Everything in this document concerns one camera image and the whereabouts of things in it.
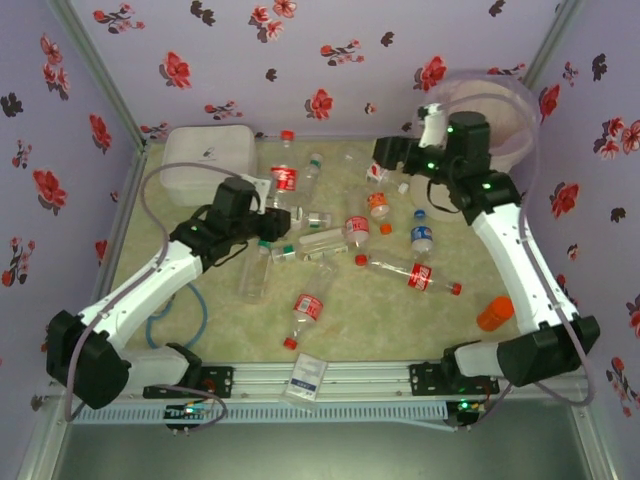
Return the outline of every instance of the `small white box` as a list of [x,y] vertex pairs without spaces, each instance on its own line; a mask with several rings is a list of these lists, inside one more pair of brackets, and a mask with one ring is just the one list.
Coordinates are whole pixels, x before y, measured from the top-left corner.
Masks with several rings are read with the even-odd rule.
[[[253,132],[243,125],[180,127],[171,132],[164,149],[163,165],[195,162],[255,176],[256,145]],[[212,170],[176,167],[160,173],[160,183],[171,201],[197,207],[213,201],[218,185],[227,176]]]

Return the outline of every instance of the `purple wall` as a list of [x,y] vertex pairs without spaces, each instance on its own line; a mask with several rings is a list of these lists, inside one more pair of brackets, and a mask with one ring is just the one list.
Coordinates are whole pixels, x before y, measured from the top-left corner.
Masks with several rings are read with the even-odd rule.
[[89,301],[112,193],[135,148],[46,2],[3,4],[0,44],[0,476],[9,479],[47,381],[45,325]]
[[[559,283],[600,322],[590,355],[594,409],[626,463],[620,478],[640,471],[640,29],[629,15],[636,7],[634,0],[588,2],[545,70],[542,173],[530,212]],[[530,166],[515,175],[523,190]]]
[[402,133],[447,72],[521,76],[558,1],[71,3],[135,121],[158,137],[238,122],[267,135]]

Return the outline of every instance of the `empty plastic bottle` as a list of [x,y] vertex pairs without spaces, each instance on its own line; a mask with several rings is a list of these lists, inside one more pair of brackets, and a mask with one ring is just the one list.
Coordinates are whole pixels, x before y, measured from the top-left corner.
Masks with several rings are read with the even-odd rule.
[[401,172],[387,170],[363,152],[347,148],[339,155],[346,170],[365,179],[368,183],[385,189],[395,189],[402,195],[409,191],[409,182]]
[[295,133],[283,130],[280,132],[280,139],[280,149],[271,166],[271,176],[275,180],[275,193],[285,203],[296,205],[295,196],[300,172],[293,147]]
[[251,242],[247,252],[238,293],[247,303],[260,303],[267,289],[271,266],[271,244],[263,240]]
[[284,346],[295,350],[300,337],[315,325],[324,309],[327,292],[336,278],[338,268],[328,262],[322,262],[313,274],[293,306],[291,331]]
[[298,239],[296,245],[285,245],[274,248],[271,257],[274,263],[290,260],[322,260],[337,253],[349,251],[347,239],[342,228],[332,228],[323,232],[312,233]]
[[372,250],[367,268],[375,273],[401,280],[407,286],[423,292],[447,292],[460,295],[462,285],[452,282],[427,265],[405,260],[387,252]]
[[365,212],[366,191],[353,188],[347,192],[347,221],[345,235],[347,242],[362,248],[369,240],[369,220]]
[[302,207],[290,207],[289,211],[291,212],[291,230],[331,227],[332,217],[330,213],[307,212]]
[[375,223],[380,225],[380,233],[388,235],[393,231],[391,226],[391,207],[384,192],[376,186],[367,192],[367,206],[369,215]]
[[316,184],[320,178],[320,169],[322,168],[323,158],[319,153],[311,155],[309,163],[300,173],[298,180],[298,205],[306,208],[311,204]]
[[433,234],[427,227],[427,214],[424,210],[416,210],[413,214],[411,251],[418,262],[426,260],[433,251]]

